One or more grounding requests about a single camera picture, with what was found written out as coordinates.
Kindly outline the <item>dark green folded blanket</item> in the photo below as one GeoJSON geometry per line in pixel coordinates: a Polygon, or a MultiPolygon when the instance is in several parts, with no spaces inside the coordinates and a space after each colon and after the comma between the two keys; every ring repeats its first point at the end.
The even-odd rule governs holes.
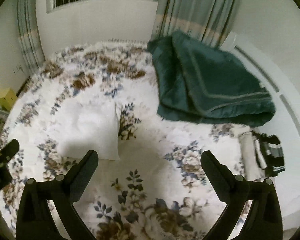
{"type": "Polygon", "coordinates": [[[271,94],[234,54],[182,31],[151,40],[157,113],[166,120],[262,126],[276,112],[271,94]]]}

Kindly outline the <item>floral cream bed blanket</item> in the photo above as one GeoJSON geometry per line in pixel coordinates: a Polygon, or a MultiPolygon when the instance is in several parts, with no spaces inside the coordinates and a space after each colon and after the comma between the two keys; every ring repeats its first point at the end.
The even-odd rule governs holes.
{"type": "Polygon", "coordinates": [[[101,160],[74,204],[97,239],[204,239],[225,208],[200,158],[210,150],[245,176],[239,136],[255,127],[170,121],[158,113],[159,89],[147,45],[98,42],[61,50],[33,75],[4,124],[0,148],[16,139],[12,181],[0,191],[0,225],[15,238],[28,179],[51,181],[80,159],[62,157],[51,131],[67,103],[120,107],[119,160],[101,160]]]}

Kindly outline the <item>yellow box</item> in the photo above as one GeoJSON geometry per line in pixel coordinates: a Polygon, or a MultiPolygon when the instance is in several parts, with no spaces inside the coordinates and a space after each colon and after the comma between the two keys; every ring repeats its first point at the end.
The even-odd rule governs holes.
{"type": "Polygon", "coordinates": [[[0,91],[0,105],[6,111],[10,112],[17,100],[18,97],[13,89],[6,88],[0,91]]]}

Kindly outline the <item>white knitted small garment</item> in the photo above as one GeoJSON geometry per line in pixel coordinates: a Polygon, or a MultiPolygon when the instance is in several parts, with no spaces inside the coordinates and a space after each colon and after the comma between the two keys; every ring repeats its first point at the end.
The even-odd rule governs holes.
{"type": "Polygon", "coordinates": [[[120,107],[113,101],[71,101],[60,111],[51,137],[62,157],[81,159],[89,151],[101,160],[119,160],[120,107]]]}

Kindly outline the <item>left side striped curtain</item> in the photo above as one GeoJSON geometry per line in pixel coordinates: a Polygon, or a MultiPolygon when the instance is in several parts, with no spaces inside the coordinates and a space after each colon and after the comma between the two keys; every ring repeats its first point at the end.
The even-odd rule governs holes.
{"type": "Polygon", "coordinates": [[[33,75],[45,61],[38,31],[36,0],[17,0],[17,26],[25,66],[33,75]]]}

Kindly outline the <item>striped grey-green curtain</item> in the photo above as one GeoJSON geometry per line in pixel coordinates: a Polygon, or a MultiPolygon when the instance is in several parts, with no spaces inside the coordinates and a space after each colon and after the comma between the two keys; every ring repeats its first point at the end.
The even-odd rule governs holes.
{"type": "Polygon", "coordinates": [[[158,0],[152,39],[182,31],[211,47],[229,35],[241,0],[158,0]]]}

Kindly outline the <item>black and white striped cloth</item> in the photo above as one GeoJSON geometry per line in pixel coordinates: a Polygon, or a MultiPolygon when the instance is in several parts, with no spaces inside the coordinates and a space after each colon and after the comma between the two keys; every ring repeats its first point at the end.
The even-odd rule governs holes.
{"type": "Polygon", "coordinates": [[[277,136],[249,131],[238,140],[247,180],[262,181],[285,171],[283,149],[277,136]]]}

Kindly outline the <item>white bed headboard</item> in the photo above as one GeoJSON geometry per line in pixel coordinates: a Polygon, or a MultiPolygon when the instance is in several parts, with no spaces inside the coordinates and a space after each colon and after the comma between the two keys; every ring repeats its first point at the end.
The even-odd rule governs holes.
{"type": "Polygon", "coordinates": [[[272,96],[275,115],[259,131],[281,141],[286,169],[275,177],[281,212],[283,218],[300,219],[300,94],[279,66],[243,35],[230,33],[221,48],[238,57],[272,96]]]}

